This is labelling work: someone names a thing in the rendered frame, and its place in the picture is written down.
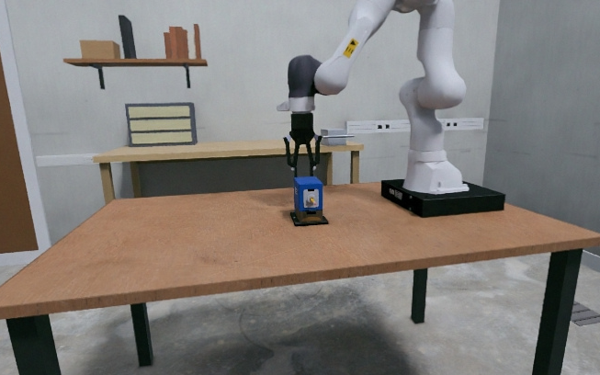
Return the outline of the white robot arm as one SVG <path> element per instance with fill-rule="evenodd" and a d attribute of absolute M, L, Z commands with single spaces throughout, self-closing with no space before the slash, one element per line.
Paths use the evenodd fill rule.
<path fill-rule="evenodd" d="M 353 62 L 391 10 L 419 13 L 417 58 L 425 70 L 425 79 L 406 81 L 399 92 L 411 125 L 402 187 L 435 195 L 469 191 L 459 170 L 447 161 L 445 128 L 436 116 L 436 109 L 459 105 L 467 89 L 453 63 L 455 14 L 451 0 L 357 0 L 348 18 L 347 33 L 332 58 L 322 63 L 310 55 L 300 55 L 289 62 L 289 100 L 277 105 L 277 111 L 311 113 L 316 108 L 315 94 L 330 96 L 344 90 Z"/>

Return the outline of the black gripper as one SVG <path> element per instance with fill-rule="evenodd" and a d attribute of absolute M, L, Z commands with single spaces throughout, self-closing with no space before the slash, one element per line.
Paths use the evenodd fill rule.
<path fill-rule="evenodd" d="M 290 114 L 291 117 L 291 132 L 290 135 L 283 137 L 286 144 L 287 164 L 294 171 L 294 177 L 297 177 L 297 161 L 300 145 L 305 144 L 310 161 L 310 176 L 313 176 L 313 170 L 320 163 L 320 142 L 321 135 L 315 134 L 313 131 L 313 113 L 307 114 Z M 305 129 L 308 128 L 308 129 Z M 311 140 L 314 137 L 315 142 L 315 161 L 313 161 L 311 152 Z M 293 161 L 290 159 L 289 142 L 290 138 L 295 142 Z M 297 144 L 297 145 L 296 145 Z M 295 151 L 296 150 L 296 151 Z M 294 162 L 294 163 L 293 163 Z"/>

